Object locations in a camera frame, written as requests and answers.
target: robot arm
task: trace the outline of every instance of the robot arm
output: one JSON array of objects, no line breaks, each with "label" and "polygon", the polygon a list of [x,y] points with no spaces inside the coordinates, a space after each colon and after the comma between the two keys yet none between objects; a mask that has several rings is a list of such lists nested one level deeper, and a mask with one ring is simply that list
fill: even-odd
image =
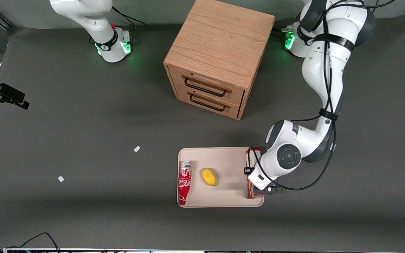
[{"label": "robot arm", "polygon": [[112,0],[50,0],[50,4],[56,13],[75,21],[90,34],[104,60],[118,62],[131,53],[130,33],[112,27],[103,16],[112,9]]},{"label": "robot arm", "polygon": [[[292,51],[286,46],[286,49],[296,56],[305,56],[302,75],[308,85],[321,98],[321,116],[318,118],[315,130],[288,120],[280,120],[270,128],[265,141],[267,152],[262,155],[260,161],[254,166],[252,174],[248,176],[252,184],[260,190],[271,184],[271,180],[274,181],[280,176],[291,173],[299,166],[301,160],[308,163],[318,162],[325,156],[328,150],[328,141],[333,131],[332,120],[336,120],[342,102],[343,70],[362,28],[368,20],[368,15],[372,15],[370,11],[364,8],[335,8],[326,16],[328,33],[324,33],[322,23],[318,26],[310,26],[307,25],[308,22],[305,19],[306,15],[318,16],[308,13],[308,11],[316,11],[314,8],[320,7],[320,3],[322,4],[321,11],[331,6],[331,1],[327,2],[326,0],[312,0],[307,3],[302,11],[301,24],[306,24],[306,27],[310,28],[310,32],[298,25],[298,22],[294,23],[293,27],[298,25],[298,32],[294,35],[293,41],[295,48]],[[361,4],[357,1],[348,3]],[[330,50],[325,57],[324,47],[327,41],[331,43]],[[323,63],[326,64],[327,83],[331,83],[330,96],[328,96],[326,89]]]}]

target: black metal handle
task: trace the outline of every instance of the black metal handle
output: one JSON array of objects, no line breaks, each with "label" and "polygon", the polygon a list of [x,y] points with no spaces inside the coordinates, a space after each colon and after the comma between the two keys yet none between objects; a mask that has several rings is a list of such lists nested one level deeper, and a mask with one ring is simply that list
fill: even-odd
[{"label": "black metal handle", "polygon": [[206,89],[199,88],[197,86],[188,84],[187,81],[188,81],[188,77],[185,77],[185,80],[184,80],[185,86],[196,89],[198,91],[204,91],[205,93],[209,93],[209,94],[217,96],[217,97],[222,97],[222,96],[226,95],[226,90],[223,91],[223,93],[216,93],[216,92],[213,92],[213,91],[209,91],[209,90],[206,90]]},{"label": "black metal handle", "polygon": [[192,99],[192,98],[193,98],[193,94],[190,95],[190,101],[192,101],[192,102],[195,103],[195,104],[199,104],[199,105],[205,106],[205,107],[210,108],[210,109],[215,110],[215,111],[223,112],[223,111],[226,109],[226,106],[223,106],[223,109],[219,109],[219,108],[217,108],[217,107],[213,107],[213,106],[211,106],[211,105],[208,105],[208,104],[205,104],[205,103],[196,101],[196,100],[194,100],[194,99]]}]

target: coca-cola can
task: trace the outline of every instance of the coca-cola can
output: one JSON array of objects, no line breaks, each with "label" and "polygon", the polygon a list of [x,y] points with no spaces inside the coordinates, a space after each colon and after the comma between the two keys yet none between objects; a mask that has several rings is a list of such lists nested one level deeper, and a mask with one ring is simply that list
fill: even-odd
[{"label": "coca-cola can", "polygon": [[192,161],[181,161],[179,171],[179,205],[185,205],[192,182]]}]

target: gray tabletop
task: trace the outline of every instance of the gray tabletop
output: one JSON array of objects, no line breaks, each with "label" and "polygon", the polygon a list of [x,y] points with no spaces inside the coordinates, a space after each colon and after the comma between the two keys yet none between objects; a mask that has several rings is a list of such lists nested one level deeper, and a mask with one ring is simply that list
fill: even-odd
[{"label": "gray tabletop", "polygon": [[[162,61],[178,30],[139,27],[115,64],[83,29],[9,31],[0,82],[31,107],[0,106],[0,247],[49,232],[62,248],[405,252],[405,17],[354,50],[325,176],[260,208],[180,208],[177,154],[263,145],[276,121],[316,115],[302,59],[272,38],[236,121],[175,99]],[[281,182],[305,186],[323,165]]]}]

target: tray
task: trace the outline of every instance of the tray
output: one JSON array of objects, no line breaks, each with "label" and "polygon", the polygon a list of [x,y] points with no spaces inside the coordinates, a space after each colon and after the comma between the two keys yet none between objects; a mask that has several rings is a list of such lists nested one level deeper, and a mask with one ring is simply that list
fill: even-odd
[{"label": "tray", "polygon": [[[178,155],[180,161],[192,161],[192,182],[183,208],[260,207],[264,198],[248,199],[248,179],[243,173],[248,147],[185,148]],[[216,186],[208,186],[201,178],[201,170],[211,168],[217,177]],[[179,190],[176,185],[176,201]]]}]

